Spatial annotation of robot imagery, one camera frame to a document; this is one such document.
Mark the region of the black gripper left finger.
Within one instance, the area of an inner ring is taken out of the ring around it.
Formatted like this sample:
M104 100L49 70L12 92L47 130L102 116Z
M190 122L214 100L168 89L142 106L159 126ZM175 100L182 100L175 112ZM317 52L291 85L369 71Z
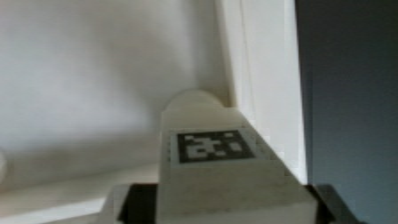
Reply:
M154 183L129 186L117 216L120 224L156 224L156 190Z

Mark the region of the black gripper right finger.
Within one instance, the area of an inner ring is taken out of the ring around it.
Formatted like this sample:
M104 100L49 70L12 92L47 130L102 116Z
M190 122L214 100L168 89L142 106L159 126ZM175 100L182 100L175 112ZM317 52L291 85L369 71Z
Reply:
M314 224L362 224L330 184L307 184L317 201Z

